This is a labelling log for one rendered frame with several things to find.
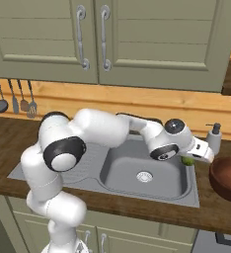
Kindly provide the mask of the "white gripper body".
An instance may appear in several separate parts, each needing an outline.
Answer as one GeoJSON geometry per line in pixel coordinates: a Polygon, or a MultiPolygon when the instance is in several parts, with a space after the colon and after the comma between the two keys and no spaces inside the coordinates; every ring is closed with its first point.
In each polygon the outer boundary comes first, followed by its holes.
{"type": "Polygon", "coordinates": [[[214,160],[214,152],[209,147],[208,143],[206,141],[202,141],[200,143],[200,156],[201,160],[206,163],[211,163],[214,160]]]}

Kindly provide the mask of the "brown wooden bowl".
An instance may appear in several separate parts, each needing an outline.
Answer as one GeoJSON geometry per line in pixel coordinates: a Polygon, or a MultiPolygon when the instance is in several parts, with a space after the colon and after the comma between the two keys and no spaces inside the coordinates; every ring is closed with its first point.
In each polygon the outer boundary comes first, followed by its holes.
{"type": "Polygon", "coordinates": [[[217,195],[231,202],[231,156],[213,160],[209,166],[209,182],[217,195]]]}

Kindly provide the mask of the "grey steel sink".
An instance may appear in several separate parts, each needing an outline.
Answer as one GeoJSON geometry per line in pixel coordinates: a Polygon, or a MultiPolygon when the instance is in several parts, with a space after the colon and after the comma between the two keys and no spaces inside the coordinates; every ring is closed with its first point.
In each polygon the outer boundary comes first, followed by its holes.
{"type": "Polygon", "coordinates": [[[75,168],[61,174],[66,188],[197,208],[195,172],[179,156],[156,161],[140,135],[131,134],[117,148],[95,143],[75,168]]]}

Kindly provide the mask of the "green lower cupboard door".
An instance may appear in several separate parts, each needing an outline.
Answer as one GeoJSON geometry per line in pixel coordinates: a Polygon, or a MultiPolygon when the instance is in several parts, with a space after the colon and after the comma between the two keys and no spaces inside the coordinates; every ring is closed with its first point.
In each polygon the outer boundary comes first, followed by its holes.
{"type": "MultiPolygon", "coordinates": [[[[31,211],[24,199],[9,197],[8,200],[28,249],[31,253],[40,253],[49,243],[48,219],[31,211]]],[[[93,253],[98,253],[96,229],[94,226],[86,224],[78,226],[78,237],[85,242],[86,230],[91,231],[91,235],[88,238],[88,249],[91,249],[93,253]]]]}
{"type": "Polygon", "coordinates": [[[101,234],[107,235],[107,253],[191,253],[191,243],[176,242],[119,230],[97,227],[101,253],[101,234]]]}

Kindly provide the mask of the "green cupboard door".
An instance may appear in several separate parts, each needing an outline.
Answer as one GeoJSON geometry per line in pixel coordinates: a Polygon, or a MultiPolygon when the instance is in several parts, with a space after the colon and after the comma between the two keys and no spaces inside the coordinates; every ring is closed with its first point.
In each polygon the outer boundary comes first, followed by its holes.
{"type": "Polygon", "coordinates": [[[119,230],[97,227],[101,253],[101,234],[107,235],[107,253],[191,253],[191,243],[176,242],[119,230]]]}
{"type": "Polygon", "coordinates": [[[231,0],[94,0],[99,81],[217,92],[231,54],[231,0]],[[108,5],[103,68],[101,7],[108,5]]]}
{"type": "MultiPolygon", "coordinates": [[[[24,199],[9,197],[8,200],[28,249],[31,253],[40,253],[49,243],[48,219],[31,211],[24,199]]],[[[78,226],[78,237],[85,242],[86,230],[91,231],[91,235],[88,238],[88,249],[91,249],[93,253],[98,253],[96,229],[94,226],[86,224],[78,226]]]]}
{"type": "Polygon", "coordinates": [[[0,77],[96,83],[98,81],[93,0],[0,0],[0,77]],[[84,57],[80,63],[76,9],[81,21],[84,57]]]}

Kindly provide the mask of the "green upper cupboard door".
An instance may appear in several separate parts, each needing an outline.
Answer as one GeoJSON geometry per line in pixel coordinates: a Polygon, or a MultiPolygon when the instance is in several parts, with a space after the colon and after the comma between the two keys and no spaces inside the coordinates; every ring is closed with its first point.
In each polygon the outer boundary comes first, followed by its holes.
{"type": "Polygon", "coordinates": [[[93,0],[0,0],[0,77],[96,83],[98,81],[93,0]],[[84,57],[80,63],[76,9],[81,21],[84,57]]]}
{"type": "Polygon", "coordinates": [[[231,54],[231,0],[94,0],[99,81],[217,92],[231,54]],[[103,68],[101,7],[108,5],[103,68]]]}

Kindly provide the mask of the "grey soap dispenser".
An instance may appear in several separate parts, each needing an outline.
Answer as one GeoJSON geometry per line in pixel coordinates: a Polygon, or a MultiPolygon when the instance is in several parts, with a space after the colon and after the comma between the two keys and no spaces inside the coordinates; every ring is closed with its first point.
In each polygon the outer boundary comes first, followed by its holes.
{"type": "Polygon", "coordinates": [[[220,129],[221,129],[220,123],[213,124],[212,129],[208,132],[205,139],[215,155],[219,153],[221,146],[222,132],[220,131],[220,129]]]}

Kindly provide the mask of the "grey dishwasher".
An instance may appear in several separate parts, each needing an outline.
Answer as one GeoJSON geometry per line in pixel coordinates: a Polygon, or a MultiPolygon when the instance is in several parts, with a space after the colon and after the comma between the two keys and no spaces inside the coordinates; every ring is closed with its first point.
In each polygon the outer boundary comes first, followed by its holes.
{"type": "Polygon", "coordinates": [[[200,230],[191,253],[231,253],[231,235],[200,230]]]}

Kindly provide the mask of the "grey slotted hanging turner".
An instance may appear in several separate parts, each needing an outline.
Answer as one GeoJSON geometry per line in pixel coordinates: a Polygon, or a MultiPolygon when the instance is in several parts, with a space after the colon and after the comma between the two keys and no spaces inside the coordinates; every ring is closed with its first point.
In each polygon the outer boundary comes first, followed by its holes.
{"type": "MultiPolygon", "coordinates": [[[[30,93],[32,94],[33,93],[33,88],[32,88],[32,83],[31,81],[28,81],[28,86],[29,86],[29,89],[30,89],[30,93]]],[[[37,115],[37,103],[35,102],[35,99],[34,99],[34,95],[32,94],[31,95],[31,102],[29,103],[29,106],[28,106],[28,111],[27,111],[27,117],[29,119],[34,119],[37,115]]]]}

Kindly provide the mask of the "brown hanging spatula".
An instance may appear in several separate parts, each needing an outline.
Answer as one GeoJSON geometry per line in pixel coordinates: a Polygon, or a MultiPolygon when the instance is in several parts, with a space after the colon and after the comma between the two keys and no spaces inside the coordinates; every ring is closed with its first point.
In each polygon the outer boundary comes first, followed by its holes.
{"type": "Polygon", "coordinates": [[[24,97],[21,80],[17,79],[17,83],[18,83],[18,87],[19,87],[19,90],[20,90],[20,93],[21,93],[21,97],[22,97],[22,100],[21,100],[21,110],[23,112],[27,112],[28,109],[29,109],[29,103],[28,103],[28,101],[24,97]]]}

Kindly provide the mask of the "grey hanging spatula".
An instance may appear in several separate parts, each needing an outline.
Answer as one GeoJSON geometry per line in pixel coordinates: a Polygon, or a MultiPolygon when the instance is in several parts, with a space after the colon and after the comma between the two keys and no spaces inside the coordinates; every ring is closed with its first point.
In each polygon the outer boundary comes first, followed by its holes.
{"type": "Polygon", "coordinates": [[[10,90],[11,90],[11,93],[12,93],[13,112],[14,112],[14,114],[17,115],[19,113],[19,104],[18,104],[18,100],[17,100],[17,98],[15,96],[15,93],[14,93],[14,89],[13,89],[11,79],[8,79],[8,84],[9,84],[9,87],[10,87],[10,90]]]}

